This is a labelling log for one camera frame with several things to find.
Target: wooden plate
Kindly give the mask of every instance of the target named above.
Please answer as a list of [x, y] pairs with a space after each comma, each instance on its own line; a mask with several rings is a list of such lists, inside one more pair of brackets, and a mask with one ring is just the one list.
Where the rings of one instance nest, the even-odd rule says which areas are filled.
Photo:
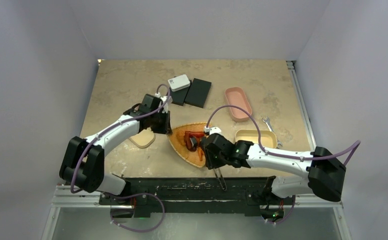
[[190, 132], [203, 132], [206, 122], [195, 122], [184, 124], [172, 129], [172, 135], [169, 135], [170, 145], [175, 150], [175, 152], [187, 163], [194, 165], [198, 168], [202, 168], [206, 164], [206, 158], [204, 154], [202, 157], [199, 156], [199, 151], [201, 149], [198, 147], [197, 151], [189, 151], [185, 146], [184, 134], [185, 131]]

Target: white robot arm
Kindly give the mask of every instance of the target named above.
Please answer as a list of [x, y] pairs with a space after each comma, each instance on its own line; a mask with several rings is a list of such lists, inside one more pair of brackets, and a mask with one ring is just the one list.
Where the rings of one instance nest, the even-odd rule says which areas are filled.
[[[266, 194], [277, 199], [292, 195], [315, 194], [331, 201], [339, 202], [346, 174], [346, 167], [337, 159], [303, 160], [303, 158], [323, 157], [332, 155], [326, 148], [316, 147], [315, 151], [287, 151], [266, 148], [266, 152], [258, 144], [251, 141], [232, 143], [221, 135], [218, 127], [205, 128], [209, 134], [200, 141], [200, 147], [206, 157], [206, 166], [217, 169], [224, 165], [235, 168], [268, 168], [294, 176], [274, 176], [265, 189]], [[269, 153], [297, 157], [291, 159], [274, 156]]]
[[[77, 171], [75, 185], [89, 193], [100, 191], [117, 196], [125, 195], [124, 191], [130, 190], [130, 184], [118, 176], [104, 172], [105, 157], [123, 141], [144, 129], [151, 128], [154, 133], [158, 134], [172, 134], [170, 111], [168, 111], [168, 105], [171, 102], [170, 96], [161, 97], [159, 93], [156, 93], [155, 96], [146, 94], [141, 103], [125, 111], [118, 120], [98, 133], [85, 139], [75, 136], [69, 141], [59, 176], [71, 182], [84, 149], [90, 142], [94, 142], [87, 152], [86, 162], [82, 162]], [[134, 119], [137, 116], [151, 113], [159, 107], [162, 107], [162, 110], [155, 114]]]

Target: beige table surface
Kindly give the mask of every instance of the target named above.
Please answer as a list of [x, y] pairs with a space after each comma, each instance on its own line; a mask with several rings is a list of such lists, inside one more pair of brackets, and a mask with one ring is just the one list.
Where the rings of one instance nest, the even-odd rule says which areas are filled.
[[[92, 90], [81, 137], [95, 134], [116, 121], [123, 111], [154, 94], [159, 84], [186, 74], [212, 83], [204, 108], [171, 104], [170, 125], [206, 122], [217, 107], [226, 104], [224, 92], [241, 87], [250, 102], [253, 117], [261, 130], [268, 130], [261, 116], [268, 116], [282, 149], [310, 151], [306, 127], [284, 60], [103, 60]], [[212, 123], [234, 141], [240, 129], [255, 129], [251, 121], [235, 122], [229, 109], [218, 111]], [[105, 159], [105, 171], [124, 177], [214, 177], [212, 170], [186, 163], [173, 150], [166, 135], [156, 134], [147, 148], [136, 147], [129, 139]], [[221, 167], [224, 177], [289, 176], [266, 168]]]

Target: pink tray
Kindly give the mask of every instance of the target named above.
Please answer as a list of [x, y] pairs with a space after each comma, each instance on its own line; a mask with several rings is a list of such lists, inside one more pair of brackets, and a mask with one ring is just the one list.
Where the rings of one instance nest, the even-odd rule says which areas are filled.
[[[250, 106], [250, 103], [247, 100], [247, 96], [241, 87], [236, 86], [225, 90], [225, 98], [229, 105], [238, 106], [246, 110], [248, 114], [252, 115], [252, 107]], [[236, 122], [243, 122], [249, 119], [249, 116], [247, 116], [247, 114], [245, 114], [243, 111], [233, 107], [230, 107], [229, 109], [232, 120]]]

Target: white wall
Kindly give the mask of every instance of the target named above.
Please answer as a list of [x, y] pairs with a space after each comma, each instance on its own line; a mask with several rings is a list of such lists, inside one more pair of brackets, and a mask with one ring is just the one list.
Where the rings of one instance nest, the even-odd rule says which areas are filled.
[[353, 239], [388, 239], [388, 0], [332, 0], [295, 67], [317, 143], [362, 140], [342, 198]]
[[0, 239], [40, 239], [97, 61], [65, 0], [0, 0]]
[[329, 0], [69, 0], [99, 59], [296, 60]]

